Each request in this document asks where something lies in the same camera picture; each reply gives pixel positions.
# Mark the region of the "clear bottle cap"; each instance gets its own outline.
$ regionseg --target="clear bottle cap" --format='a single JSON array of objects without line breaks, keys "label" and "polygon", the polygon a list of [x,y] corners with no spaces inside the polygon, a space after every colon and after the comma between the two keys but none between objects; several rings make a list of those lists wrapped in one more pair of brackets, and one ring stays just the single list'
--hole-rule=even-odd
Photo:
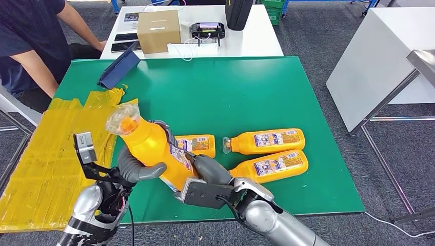
[{"label": "clear bottle cap", "polygon": [[139,125],[141,114],[135,104],[119,106],[106,120],[106,130],[116,135],[128,135]]},{"label": "clear bottle cap", "polygon": [[224,154],[231,152],[231,140],[228,137],[222,138],[222,149],[224,150]]}]

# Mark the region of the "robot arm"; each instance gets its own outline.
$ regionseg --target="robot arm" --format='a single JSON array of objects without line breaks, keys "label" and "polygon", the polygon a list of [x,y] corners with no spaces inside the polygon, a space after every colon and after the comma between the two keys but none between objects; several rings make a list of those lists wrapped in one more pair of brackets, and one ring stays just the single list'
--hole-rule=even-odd
[{"label": "robot arm", "polygon": [[138,181],[159,177],[166,165],[144,167],[124,147],[118,155],[118,167],[98,166],[90,132],[74,135],[74,147],[85,177],[97,181],[79,194],[57,246],[107,245],[129,209],[133,187]]},{"label": "robot arm", "polygon": [[227,205],[236,220],[276,246],[328,246],[310,228],[273,200],[274,195],[249,178],[232,178],[214,159],[188,155],[203,180],[190,178],[176,198],[185,204],[219,209]]}]

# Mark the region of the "black pants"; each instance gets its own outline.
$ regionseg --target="black pants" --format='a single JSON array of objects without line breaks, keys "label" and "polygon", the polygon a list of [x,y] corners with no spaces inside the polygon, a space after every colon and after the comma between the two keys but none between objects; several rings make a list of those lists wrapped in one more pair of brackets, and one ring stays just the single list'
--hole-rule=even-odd
[{"label": "black pants", "polygon": [[[101,56],[101,52],[90,45],[74,43],[70,44],[68,47],[71,54],[71,60],[99,59]],[[16,99],[27,107],[40,113],[46,111],[51,102],[51,97],[49,97],[41,88],[25,91]]]}]

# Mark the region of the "orange bottle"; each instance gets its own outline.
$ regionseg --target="orange bottle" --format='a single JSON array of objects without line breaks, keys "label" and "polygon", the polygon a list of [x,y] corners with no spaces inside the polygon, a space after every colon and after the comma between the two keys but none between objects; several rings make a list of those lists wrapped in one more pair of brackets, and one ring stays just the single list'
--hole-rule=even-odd
[{"label": "orange bottle", "polygon": [[239,152],[244,155],[276,153],[285,150],[301,150],[305,137],[301,129],[288,128],[259,132],[245,132],[229,139],[224,137],[224,153]]},{"label": "orange bottle", "polygon": [[308,169],[308,160],[301,150],[288,150],[266,155],[240,163],[230,171],[231,176],[247,177],[257,183],[303,174]]},{"label": "orange bottle", "polygon": [[144,120],[137,105],[124,104],[116,109],[107,119],[106,130],[119,135],[144,165],[166,163],[167,169],[160,179],[171,190],[181,191],[186,179],[195,176],[184,151],[168,143],[161,126]]},{"label": "orange bottle", "polygon": [[208,155],[211,158],[216,156],[213,135],[176,136],[175,139],[177,140],[178,147],[182,150],[192,152],[195,155]]}]

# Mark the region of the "black bag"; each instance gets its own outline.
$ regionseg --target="black bag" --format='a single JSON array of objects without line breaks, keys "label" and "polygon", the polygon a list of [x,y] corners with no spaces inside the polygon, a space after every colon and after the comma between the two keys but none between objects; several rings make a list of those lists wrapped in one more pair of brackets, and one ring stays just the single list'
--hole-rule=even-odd
[{"label": "black bag", "polygon": [[234,31],[242,31],[245,28],[251,6],[252,0],[226,0],[227,27]]}]

